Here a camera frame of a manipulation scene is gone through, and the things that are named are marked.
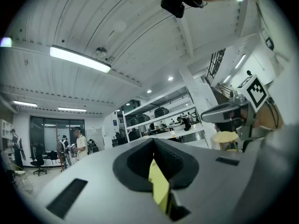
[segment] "white ceiling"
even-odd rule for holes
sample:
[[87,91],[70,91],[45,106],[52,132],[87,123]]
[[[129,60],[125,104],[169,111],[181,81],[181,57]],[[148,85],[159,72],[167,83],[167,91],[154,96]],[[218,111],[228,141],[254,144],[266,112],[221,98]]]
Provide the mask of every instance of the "white ceiling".
[[[151,95],[158,92],[161,82],[164,88],[171,85],[169,75],[179,80],[182,65],[204,69],[201,63],[196,68],[198,61],[242,37],[238,26],[246,27],[246,35],[253,33],[256,17],[241,21],[240,13],[255,4],[245,10],[236,0],[211,2],[204,9],[186,6],[180,20],[160,3],[28,0],[7,30],[14,49],[1,48],[0,91],[10,101],[34,102],[53,112],[58,106],[85,107],[106,116],[136,95],[147,97],[147,89]],[[114,30],[120,21],[126,23],[122,33]],[[107,75],[52,58],[48,50],[53,44],[87,56],[105,47],[107,57],[113,57],[106,61],[112,71]]]

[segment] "table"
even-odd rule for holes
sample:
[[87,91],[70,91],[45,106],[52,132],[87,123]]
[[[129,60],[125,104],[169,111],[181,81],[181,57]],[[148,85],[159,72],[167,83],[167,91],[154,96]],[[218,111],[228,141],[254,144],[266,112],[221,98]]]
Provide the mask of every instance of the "table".
[[237,145],[235,143],[235,140],[238,139],[238,137],[239,136],[236,134],[236,132],[223,131],[214,134],[212,136],[212,140],[220,144],[221,150],[223,150],[223,146],[222,146],[223,143],[228,143],[230,149],[230,143],[233,142],[236,152],[239,152],[237,149]]
[[188,134],[192,134],[192,133],[196,133],[199,131],[204,130],[204,127],[201,125],[201,123],[199,124],[195,124],[192,125],[191,128],[188,131],[185,131],[184,129],[179,130],[179,131],[168,131],[168,132],[164,132],[164,133],[159,133],[159,134],[154,134],[154,135],[149,135],[149,136],[143,136],[141,138],[138,138],[136,140],[140,140],[140,139],[149,139],[149,138],[154,138],[154,139],[171,139],[171,138],[178,138],[180,136],[185,136]]

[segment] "beige stool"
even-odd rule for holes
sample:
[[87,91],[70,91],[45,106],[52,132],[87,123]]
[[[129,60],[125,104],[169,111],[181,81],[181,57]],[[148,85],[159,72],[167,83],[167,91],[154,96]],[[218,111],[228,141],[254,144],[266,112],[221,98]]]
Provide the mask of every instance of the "beige stool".
[[228,132],[228,131],[223,131],[223,132],[218,132],[212,136],[212,140],[214,142],[217,142],[220,144],[220,149],[223,150],[223,143],[228,143],[228,151],[233,151],[231,149],[230,143],[233,142],[235,151],[239,152],[237,149],[237,145],[235,143],[235,140],[238,139],[238,135],[235,132]]

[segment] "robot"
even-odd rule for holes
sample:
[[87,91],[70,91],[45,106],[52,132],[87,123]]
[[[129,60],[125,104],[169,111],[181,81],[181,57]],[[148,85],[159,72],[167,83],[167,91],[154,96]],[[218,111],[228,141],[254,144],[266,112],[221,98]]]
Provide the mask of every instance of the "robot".
[[251,140],[256,113],[263,106],[269,94],[257,75],[246,78],[230,93],[227,103],[213,107],[201,114],[207,123],[220,124],[221,131],[236,131],[241,140]]

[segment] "camera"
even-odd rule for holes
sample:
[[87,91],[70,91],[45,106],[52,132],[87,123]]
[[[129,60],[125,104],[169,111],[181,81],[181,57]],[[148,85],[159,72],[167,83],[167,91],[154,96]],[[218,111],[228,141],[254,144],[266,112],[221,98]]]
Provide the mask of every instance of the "camera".
[[176,18],[184,16],[185,6],[181,0],[162,0],[161,7],[173,14]]

